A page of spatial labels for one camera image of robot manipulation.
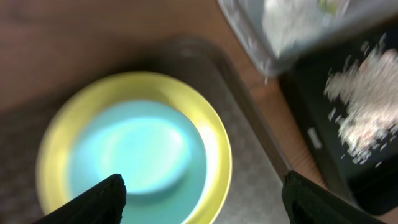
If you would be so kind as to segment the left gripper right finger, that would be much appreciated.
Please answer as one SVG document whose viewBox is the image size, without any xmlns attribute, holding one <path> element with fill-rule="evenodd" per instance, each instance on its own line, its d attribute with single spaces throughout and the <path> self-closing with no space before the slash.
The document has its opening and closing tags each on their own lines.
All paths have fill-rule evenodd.
<svg viewBox="0 0 398 224">
<path fill-rule="evenodd" d="M 293 224 L 384 224 L 295 171 L 284 177 L 282 201 Z"/>
</svg>

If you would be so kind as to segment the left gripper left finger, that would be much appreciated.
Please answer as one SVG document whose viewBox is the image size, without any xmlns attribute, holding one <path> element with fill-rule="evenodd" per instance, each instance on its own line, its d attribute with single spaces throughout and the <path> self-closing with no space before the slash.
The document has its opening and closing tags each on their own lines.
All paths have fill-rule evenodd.
<svg viewBox="0 0 398 224">
<path fill-rule="evenodd" d="M 113 174 L 32 224 L 120 224 L 126 186 Z"/>
</svg>

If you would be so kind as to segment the light blue bowl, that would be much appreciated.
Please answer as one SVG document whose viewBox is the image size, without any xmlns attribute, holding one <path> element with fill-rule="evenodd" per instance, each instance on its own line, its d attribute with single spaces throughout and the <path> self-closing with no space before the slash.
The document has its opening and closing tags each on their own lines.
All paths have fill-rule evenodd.
<svg viewBox="0 0 398 224">
<path fill-rule="evenodd" d="M 85 126 L 68 170 L 73 197 L 120 174 L 127 191 L 123 223 L 185 223 L 205 188 L 206 152 L 181 112 L 154 101 L 127 101 Z"/>
</svg>

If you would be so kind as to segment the yellow plate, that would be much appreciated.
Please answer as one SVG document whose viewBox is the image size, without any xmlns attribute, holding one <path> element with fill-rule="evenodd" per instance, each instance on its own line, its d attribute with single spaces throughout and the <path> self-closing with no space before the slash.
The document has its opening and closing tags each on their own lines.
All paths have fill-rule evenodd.
<svg viewBox="0 0 398 224">
<path fill-rule="evenodd" d="M 154 72 L 125 72 L 99 79 L 72 96 L 50 122 L 36 165 L 39 203 L 45 214 L 76 197 L 69 186 L 73 145 L 85 126 L 115 104 L 154 101 L 186 116 L 199 132 L 206 152 L 205 188 L 185 223 L 212 223 L 226 200 L 232 155 L 224 125 L 207 100 L 186 83 Z"/>
</svg>

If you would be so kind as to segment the white napkin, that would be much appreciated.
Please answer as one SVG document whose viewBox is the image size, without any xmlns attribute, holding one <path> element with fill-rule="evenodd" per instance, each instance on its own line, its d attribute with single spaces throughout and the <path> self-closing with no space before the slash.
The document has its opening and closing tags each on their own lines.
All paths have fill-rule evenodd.
<svg viewBox="0 0 398 224">
<path fill-rule="evenodd" d="M 265 0 L 262 29 L 272 53 L 280 57 L 295 44 L 313 40 L 329 25 L 336 6 L 319 0 Z"/>
</svg>

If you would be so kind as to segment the dark brown serving tray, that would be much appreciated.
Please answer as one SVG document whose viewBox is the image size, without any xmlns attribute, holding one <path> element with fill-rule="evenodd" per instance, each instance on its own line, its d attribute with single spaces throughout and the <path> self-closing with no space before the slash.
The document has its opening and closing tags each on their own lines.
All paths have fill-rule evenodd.
<svg viewBox="0 0 398 224">
<path fill-rule="evenodd" d="M 288 223 L 282 203 L 287 165 L 237 70 L 217 46 L 183 37 L 141 52 L 121 71 L 178 78 L 215 108 L 231 141 L 233 176 L 217 223 Z M 50 119 L 84 81 L 1 112 L 1 222 L 32 223 L 43 215 L 35 191 L 35 160 Z"/>
</svg>

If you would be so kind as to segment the black rectangular tray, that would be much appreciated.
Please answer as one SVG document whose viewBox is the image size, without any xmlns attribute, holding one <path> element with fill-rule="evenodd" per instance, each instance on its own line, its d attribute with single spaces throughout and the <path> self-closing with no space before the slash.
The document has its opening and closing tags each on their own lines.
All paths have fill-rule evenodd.
<svg viewBox="0 0 398 224">
<path fill-rule="evenodd" d="M 280 87 L 328 188 L 371 215 L 397 208 L 397 131 L 388 131 L 366 162 L 354 162 L 338 137 L 335 119 L 346 106 L 324 94 L 329 74 L 362 62 L 382 41 L 383 50 L 397 48 L 397 21 L 363 32 L 342 44 L 318 51 L 282 75 Z"/>
</svg>

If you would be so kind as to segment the food scraps pile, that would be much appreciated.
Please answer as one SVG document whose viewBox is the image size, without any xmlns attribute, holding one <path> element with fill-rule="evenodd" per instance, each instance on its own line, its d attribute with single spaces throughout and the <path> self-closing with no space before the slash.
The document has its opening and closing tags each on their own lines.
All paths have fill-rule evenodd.
<svg viewBox="0 0 398 224">
<path fill-rule="evenodd" d="M 347 144 L 354 164 L 364 164 L 373 150 L 383 150 L 381 142 L 397 132 L 397 49 L 386 49 L 383 34 L 375 47 L 363 44 L 362 62 L 345 65 L 332 73 L 323 94 L 330 101 L 340 100 L 346 116 L 337 116 L 338 137 Z"/>
</svg>

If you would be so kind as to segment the clear plastic bin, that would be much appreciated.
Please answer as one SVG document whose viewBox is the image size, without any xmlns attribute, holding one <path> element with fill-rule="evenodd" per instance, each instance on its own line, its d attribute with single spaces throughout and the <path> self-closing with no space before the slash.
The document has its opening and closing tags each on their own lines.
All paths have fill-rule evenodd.
<svg viewBox="0 0 398 224">
<path fill-rule="evenodd" d="M 218 0 L 255 67 L 276 77 L 301 57 L 397 15 L 397 0 Z"/>
</svg>

